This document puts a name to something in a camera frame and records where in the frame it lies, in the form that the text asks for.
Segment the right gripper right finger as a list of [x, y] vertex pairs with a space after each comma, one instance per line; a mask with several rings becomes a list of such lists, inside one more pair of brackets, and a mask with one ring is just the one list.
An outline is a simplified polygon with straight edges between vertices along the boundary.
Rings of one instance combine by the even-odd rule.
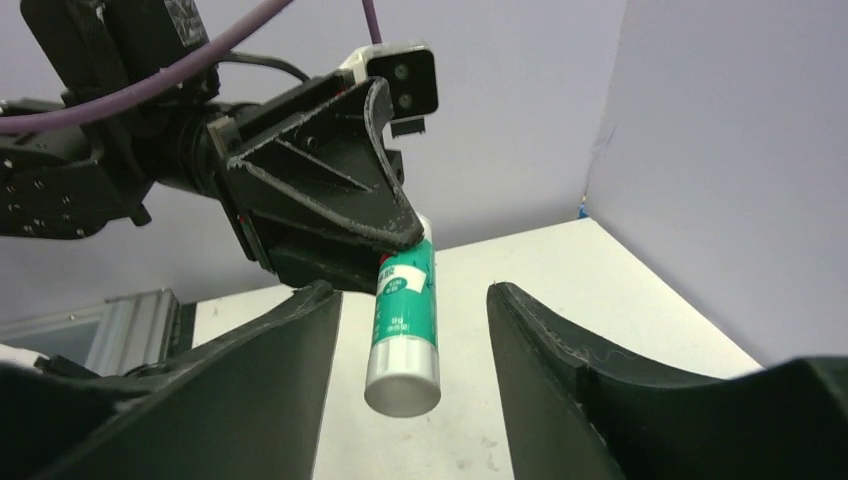
[[843, 479], [847, 361], [731, 379], [685, 371], [489, 287], [489, 334], [518, 479]]

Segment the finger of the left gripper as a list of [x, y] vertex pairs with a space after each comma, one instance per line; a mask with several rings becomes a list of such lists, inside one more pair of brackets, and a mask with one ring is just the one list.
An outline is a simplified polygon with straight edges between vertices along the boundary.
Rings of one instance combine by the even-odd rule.
[[280, 282], [290, 287], [321, 280], [337, 290], [376, 293], [381, 254], [370, 248], [307, 236], [274, 246], [268, 255]]
[[236, 118], [227, 187], [259, 217], [377, 251], [406, 250], [424, 227], [382, 141], [393, 116], [383, 78], [302, 84]]

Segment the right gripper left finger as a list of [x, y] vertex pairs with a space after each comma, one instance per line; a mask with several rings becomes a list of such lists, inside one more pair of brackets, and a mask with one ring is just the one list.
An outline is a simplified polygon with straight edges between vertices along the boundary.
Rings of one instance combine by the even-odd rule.
[[1, 366], [5, 479], [308, 479], [342, 295], [323, 281], [125, 375]]

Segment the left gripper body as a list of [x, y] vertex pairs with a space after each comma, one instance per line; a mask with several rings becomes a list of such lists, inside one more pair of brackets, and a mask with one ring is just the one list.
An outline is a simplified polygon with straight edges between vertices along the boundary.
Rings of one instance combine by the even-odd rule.
[[[357, 83], [349, 74], [342, 72], [315, 79], [328, 76], [339, 77], [348, 86]], [[274, 246], [293, 243], [296, 237], [307, 236], [340, 241], [259, 217], [236, 205], [225, 180], [228, 143], [240, 139], [234, 130], [236, 118], [263, 104], [210, 104], [177, 114], [170, 122], [164, 139], [153, 147], [152, 156], [157, 181], [217, 200], [246, 257], [264, 270], [274, 272], [268, 255]], [[398, 154], [386, 147], [383, 131], [382, 141], [403, 187], [396, 165]]]

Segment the green white glue stick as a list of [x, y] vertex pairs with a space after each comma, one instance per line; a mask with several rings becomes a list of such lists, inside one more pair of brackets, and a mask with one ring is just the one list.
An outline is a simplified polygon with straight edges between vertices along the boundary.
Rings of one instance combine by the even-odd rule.
[[429, 219], [423, 239], [380, 262], [364, 399], [375, 412], [412, 418], [441, 400], [435, 248]]

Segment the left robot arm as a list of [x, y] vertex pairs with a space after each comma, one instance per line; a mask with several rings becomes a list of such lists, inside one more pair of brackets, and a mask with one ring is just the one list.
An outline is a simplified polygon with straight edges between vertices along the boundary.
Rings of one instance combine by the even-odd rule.
[[310, 76], [239, 45], [285, 9], [264, 1], [211, 37], [193, 1], [23, 1], [64, 84], [1, 106], [1, 233], [81, 240], [147, 225], [162, 184], [217, 201], [246, 258], [286, 285], [374, 293], [425, 226], [384, 133], [421, 133], [439, 105], [423, 42], [370, 37]]

